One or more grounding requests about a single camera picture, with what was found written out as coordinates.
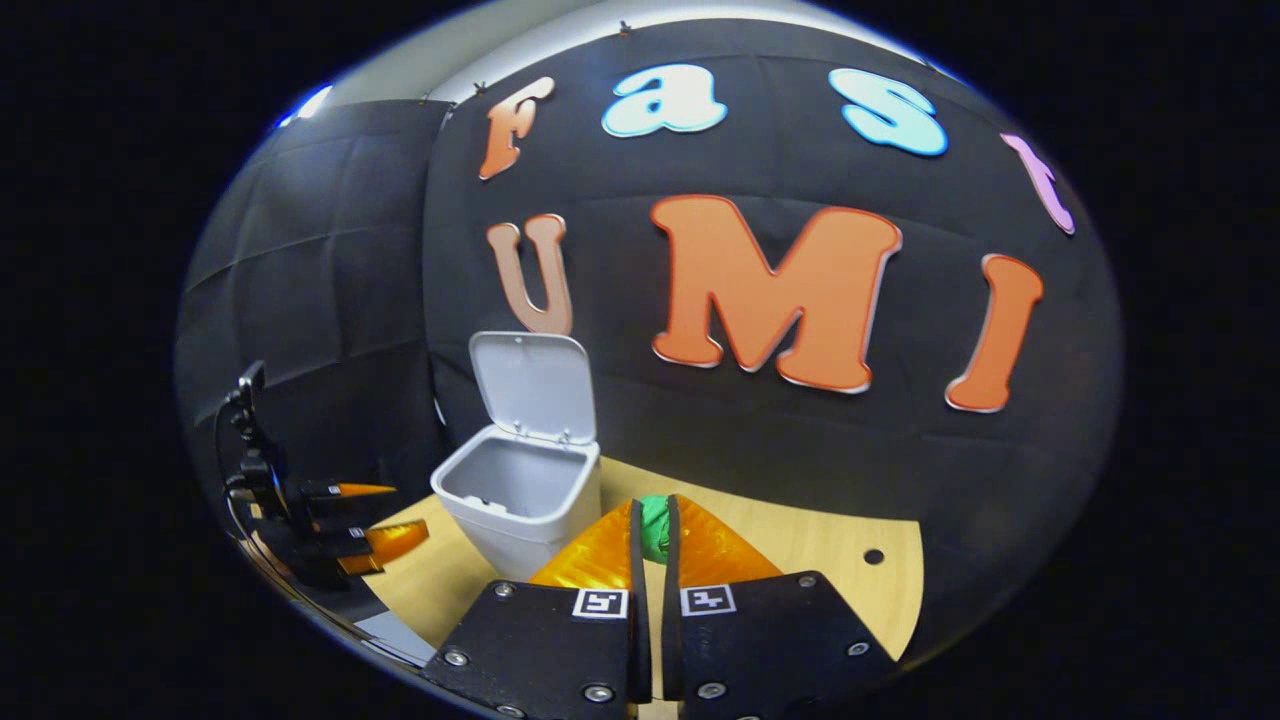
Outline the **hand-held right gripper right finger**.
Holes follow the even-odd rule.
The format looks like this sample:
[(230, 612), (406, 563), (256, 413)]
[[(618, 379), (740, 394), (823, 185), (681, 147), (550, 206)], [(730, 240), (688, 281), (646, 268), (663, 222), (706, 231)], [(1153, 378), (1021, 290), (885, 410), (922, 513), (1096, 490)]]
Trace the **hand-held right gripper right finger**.
[(781, 571), (681, 495), (667, 498), (662, 692), (681, 719), (832, 719), (897, 669), (822, 571)]

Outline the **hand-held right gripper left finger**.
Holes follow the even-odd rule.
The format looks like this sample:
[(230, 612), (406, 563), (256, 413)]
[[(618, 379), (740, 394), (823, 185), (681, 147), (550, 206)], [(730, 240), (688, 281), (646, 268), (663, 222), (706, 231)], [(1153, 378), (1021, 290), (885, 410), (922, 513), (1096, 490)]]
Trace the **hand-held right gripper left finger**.
[(635, 719), (652, 700), (643, 505), (621, 503), (526, 582), (477, 596), (422, 674), (516, 719)]

